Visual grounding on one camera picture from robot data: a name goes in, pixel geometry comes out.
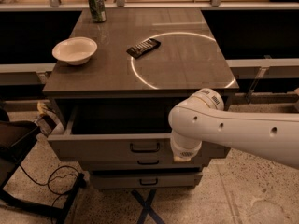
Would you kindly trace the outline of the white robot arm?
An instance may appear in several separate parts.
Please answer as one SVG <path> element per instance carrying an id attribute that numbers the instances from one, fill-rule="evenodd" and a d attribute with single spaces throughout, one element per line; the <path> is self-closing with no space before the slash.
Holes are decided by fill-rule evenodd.
<path id="1" fill-rule="evenodd" d="M 168 122 L 173 154 L 182 161 L 209 142 L 299 168 L 298 114 L 229 112 L 221 96 L 205 88 L 175 105 Z"/>

